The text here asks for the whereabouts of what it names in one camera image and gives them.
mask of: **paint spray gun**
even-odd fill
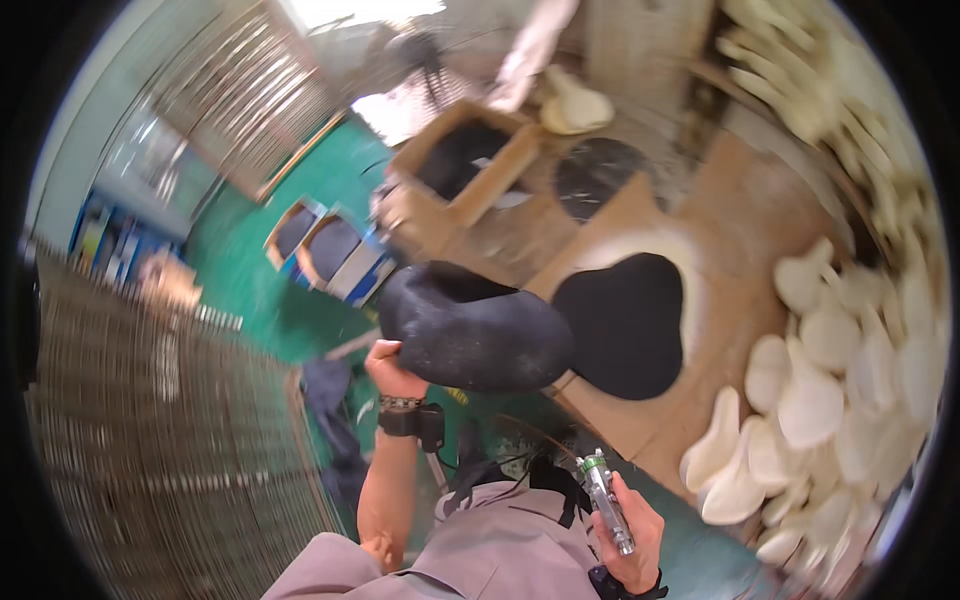
[[[607,459],[603,450],[597,448],[593,454],[584,458],[577,458],[577,467],[584,472],[589,486],[590,498],[593,506],[600,512],[603,522],[610,530],[613,543],[620,550],[622,556],[634,553],[634,536],[627,526],[627,519],[623,517],[623,510],[611,487],[611,473],[607,468]]]

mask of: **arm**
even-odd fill
[[[365,365],[373,383],[386,396],[424,398],[427,382],[396,365],[400,342],[379,340]],[[357,531],[360,547],[369,552],[385,573],[399,569],[414,519],[417,438],[395,438],[376,430],[373,461],[367,472]]]

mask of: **black saddle cutout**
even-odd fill
[[[384,285],[383,337],[430,383],[474,392],[534,392],[573,365],[564,318],[530,292],[448,262],[406,267]]]
[[[663,256],[634,254],[608,269],[574,274],[553,306],[573,330],[573,370],[598,390],[644,400],[666,392],[680,374],[684,287]]]

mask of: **metal grille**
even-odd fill
[[[258,597],[313,536],[344,530],[288,365],[47,252],[37,264],[28,412],[74,539],[115,597]]]
[[[256,202],[336,109],[301,44],[277,7],[258,2],[214,19],[150,94],[156,113]]]

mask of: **green painted floor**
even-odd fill
[[[317,145],[276,188],[268,204],[258,206],[226,185],[204,210],[185,248],[186,261],[197,270],[204,287],[201,302],[243,317],[243,335],[251,344],[292,363],[323,354],[376,326],[375,297],[354,309],[318,291],[307,291],[277,273],[263,252],[263,243],[280,215],[307,194],[327,205],[338,202],[360,219],[369,216],[368,198],[382,181],[391,152],[358,120],[349,119]],[[355,378],[345,400],[345,412],[356,425],[364,451],[372,449],[376,389],[361,367],[364,351],[347,360]],[[516,446],[516,438],[531,440],[530,432],[499,418],[509,415],[547,433],[570,424],[569,416],[541,395],[481,395],[431,387],[428,401],[446,412],[446,446],[440,451],[455,462],[455,434],[466,419],[476,418],[491,454]],[[318,455],[326,458],[322,443]],[[612,459],[626,481],[639,490],[664,517],[661,551],[664,582],[673,600],[695,598],[771,597],[772,581],[754,556],[719,530],[706,526],[679,498],[640,471]],[[433,504],[439,497],[429,469],[419,472],[419,509],[411,549],[422,547],[432,525]],[[354,526],[349,530],[355,532]]]

